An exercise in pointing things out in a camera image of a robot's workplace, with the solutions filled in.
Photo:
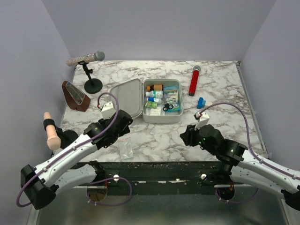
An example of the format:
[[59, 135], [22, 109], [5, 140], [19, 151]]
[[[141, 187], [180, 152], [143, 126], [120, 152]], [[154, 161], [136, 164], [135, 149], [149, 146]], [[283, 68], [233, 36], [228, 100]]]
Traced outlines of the clear plastic zip bag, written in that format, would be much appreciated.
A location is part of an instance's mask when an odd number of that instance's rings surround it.
[[127, 160], [134, 157], [133, 148], [130, 138], [121, 140], [119, 144], [120, 159]]

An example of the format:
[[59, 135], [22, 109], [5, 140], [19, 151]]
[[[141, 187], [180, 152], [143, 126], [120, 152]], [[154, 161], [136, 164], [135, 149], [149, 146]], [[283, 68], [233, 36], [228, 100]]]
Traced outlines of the grey medicine kit box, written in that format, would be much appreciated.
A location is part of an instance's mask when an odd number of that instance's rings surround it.
[[[164, 115], [152, 116], [146, 114], [146, 87], [154, 84], [162, 84], [166, 87], [176, 87], [179, 91], [180, 110], [167, 111]], [[133, 119], [142, 115], [146, 123], [178, 123], [183, 115], [183, 96], [181, 84], [176, 79], [132, 79], [111, 88], [112, 93], [118, 100], [119, 108], [126, 111]]]

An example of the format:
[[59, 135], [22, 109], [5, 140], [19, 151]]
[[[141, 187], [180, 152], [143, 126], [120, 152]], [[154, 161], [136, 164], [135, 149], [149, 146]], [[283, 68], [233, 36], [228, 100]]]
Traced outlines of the green small medicine box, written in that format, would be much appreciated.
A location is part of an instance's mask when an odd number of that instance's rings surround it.
[[147, 101], [147, 103], [146, 103], [146, 107], [147, 108], [157, 108], [157, 102], [151, 102], [151, 101]]

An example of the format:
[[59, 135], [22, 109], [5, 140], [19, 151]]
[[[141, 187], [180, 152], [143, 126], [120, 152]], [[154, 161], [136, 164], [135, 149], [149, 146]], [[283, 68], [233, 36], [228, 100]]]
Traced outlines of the white gauze pad packet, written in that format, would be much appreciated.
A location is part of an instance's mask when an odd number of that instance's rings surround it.
[[157, 108], [146, 108], [146, 114], [148, 116], [164, 116], [165, 112], [162, 107], [158, 106]]

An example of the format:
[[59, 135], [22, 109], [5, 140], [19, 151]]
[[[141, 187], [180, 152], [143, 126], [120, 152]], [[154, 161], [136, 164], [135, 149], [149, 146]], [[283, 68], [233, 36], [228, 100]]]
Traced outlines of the blue cotton swab bag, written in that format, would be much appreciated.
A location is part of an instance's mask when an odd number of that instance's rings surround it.
[[167, 113], [180, 111], [180, 104], [179, 104], [179, 102], [169, 103], [169, 104], [173, 105], [173, 109], [167, 111]]

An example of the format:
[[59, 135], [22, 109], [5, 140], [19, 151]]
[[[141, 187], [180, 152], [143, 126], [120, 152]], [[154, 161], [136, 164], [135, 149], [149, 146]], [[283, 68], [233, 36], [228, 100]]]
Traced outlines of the white disinfectant bottle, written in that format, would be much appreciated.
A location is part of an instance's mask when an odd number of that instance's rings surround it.
[[145, 92], [145, 96], [148, 98], [163, 98], [163, 91], [149, 91]]

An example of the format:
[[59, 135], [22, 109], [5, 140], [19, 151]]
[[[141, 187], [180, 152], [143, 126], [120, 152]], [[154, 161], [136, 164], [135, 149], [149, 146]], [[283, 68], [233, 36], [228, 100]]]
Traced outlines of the black scissors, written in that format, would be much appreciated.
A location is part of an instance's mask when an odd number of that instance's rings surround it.
[[166, 101], [164, 102], [164, 107], [163, 107], [163, 111], [164, 112], [167, 112], [169, 110], [173, 109], [173, 105], [172, 104], [169, 104], [167, 103]]

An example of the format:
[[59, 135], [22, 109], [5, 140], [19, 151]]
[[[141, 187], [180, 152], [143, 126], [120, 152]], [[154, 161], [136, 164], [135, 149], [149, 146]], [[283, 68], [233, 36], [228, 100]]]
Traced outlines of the brown medicine bottle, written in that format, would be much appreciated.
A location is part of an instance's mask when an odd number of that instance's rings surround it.
[[161, 84], [154, 84], [151, 86], [147, 86], [147, 91], [162, 91], [163, 85]]

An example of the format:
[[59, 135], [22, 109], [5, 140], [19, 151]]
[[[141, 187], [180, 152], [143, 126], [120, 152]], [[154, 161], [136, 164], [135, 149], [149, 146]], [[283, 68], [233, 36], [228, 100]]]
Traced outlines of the band-aid box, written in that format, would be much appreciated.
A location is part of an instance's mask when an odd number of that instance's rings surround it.
[[178, 102], [179, 94], [177, 89], [164, 89], [163, 92], [167, 103], [173, 104]]

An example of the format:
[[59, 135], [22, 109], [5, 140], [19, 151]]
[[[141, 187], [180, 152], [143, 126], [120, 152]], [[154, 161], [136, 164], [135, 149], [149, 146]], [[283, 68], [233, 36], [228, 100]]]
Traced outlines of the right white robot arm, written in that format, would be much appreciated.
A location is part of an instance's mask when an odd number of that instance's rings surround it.
[[295, 210], [300, 209], [298, 171], [252, 154], [245, 145], [224, 138], [212, 125], [205, 125], [200, 129], [188, 125], [180, 138], [186, 146], [200, 146], [222, 163], [215, 173], [219, 185], [229, 181], [249, 184], [284, 199]]

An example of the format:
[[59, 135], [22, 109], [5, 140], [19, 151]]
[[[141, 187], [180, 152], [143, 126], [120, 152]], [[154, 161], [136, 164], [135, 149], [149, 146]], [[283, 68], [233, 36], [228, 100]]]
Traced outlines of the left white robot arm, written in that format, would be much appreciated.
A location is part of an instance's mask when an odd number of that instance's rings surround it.
[[99, 185], [108, 180], [104, 167], [90, 161], [76, 164], [101, 148], [114, 144], [119, 137], [130, 132], [132, 117], [119, 110], [113, 118], [91, 123], [84, 133], [51, 159], [21, 169], [21, 192], [37, 210], [49, 205], [57, 194], [81, 184]]

